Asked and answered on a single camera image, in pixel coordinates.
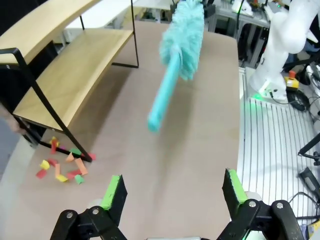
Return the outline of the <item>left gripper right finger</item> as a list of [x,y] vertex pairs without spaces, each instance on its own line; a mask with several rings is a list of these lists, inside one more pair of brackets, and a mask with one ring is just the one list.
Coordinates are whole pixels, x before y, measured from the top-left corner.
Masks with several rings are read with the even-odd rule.
[[231,221],[219,240],[245,240],[251,232],[261,232],[267,240],[299,240],[300,227],[286,200],[271,205],[248,198],[234,169],[224,173],[222,191]]

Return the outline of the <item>person's right hand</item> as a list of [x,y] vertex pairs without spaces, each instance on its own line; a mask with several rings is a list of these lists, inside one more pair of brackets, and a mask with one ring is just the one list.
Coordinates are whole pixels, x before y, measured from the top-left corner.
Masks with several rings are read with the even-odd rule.
[[26,133],[26,131],[20,127],[17,120],[9,113],[2,103],[0,104],[0,117],[6,121],[7,125],[13,132],[21,135]]

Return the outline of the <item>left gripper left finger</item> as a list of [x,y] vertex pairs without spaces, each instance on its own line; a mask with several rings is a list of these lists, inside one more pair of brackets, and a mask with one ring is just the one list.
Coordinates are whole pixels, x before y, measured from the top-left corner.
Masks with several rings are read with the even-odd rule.
[[66,209],[57,219],[52,240],[125,240],[119,229],[122,211],[127,197],[122,175],[114,175],[99,205],[82,213]]

